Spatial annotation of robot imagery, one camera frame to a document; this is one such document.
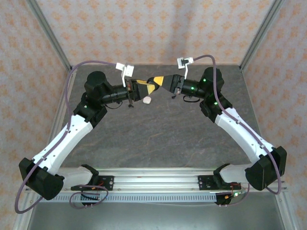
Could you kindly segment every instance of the white bracket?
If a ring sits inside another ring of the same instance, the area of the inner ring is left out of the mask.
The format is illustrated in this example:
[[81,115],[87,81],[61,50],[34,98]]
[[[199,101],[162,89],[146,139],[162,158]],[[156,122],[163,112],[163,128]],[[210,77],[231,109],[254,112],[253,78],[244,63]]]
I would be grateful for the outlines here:
[[134,66],[133,65],[129,65],[129,64],[121,64],[121,63],[116,63],[116,69],[121,70],[121,80],[123,82],[123,86],[126,87],[126,83],[125,83],[125,77],[132,77],[133,74],[133,69]]
[[194,63],[194,59],[192,57],[188,58],[177,58],[177,63],[178,63],[178,69],[186,69],[186,72],[184,74],[184,80],[187,79],[188,75],[188,65]]

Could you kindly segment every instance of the orange patterned wall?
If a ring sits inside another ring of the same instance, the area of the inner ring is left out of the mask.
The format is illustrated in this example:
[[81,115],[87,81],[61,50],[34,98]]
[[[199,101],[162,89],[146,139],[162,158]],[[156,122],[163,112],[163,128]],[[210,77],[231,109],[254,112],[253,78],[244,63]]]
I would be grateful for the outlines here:
[[[273,0],[38,0],[71,64],[241,63]],[[202,59],[199,63],[210,63]]]
[[283,4],[244,77],[261,133],[288,152],[284,179],[291,186],[296,214],[306,227],[306,0]]
[[0,228],[12,229],[18,168],[46,145],[65,69],[25,0],[0,1]]

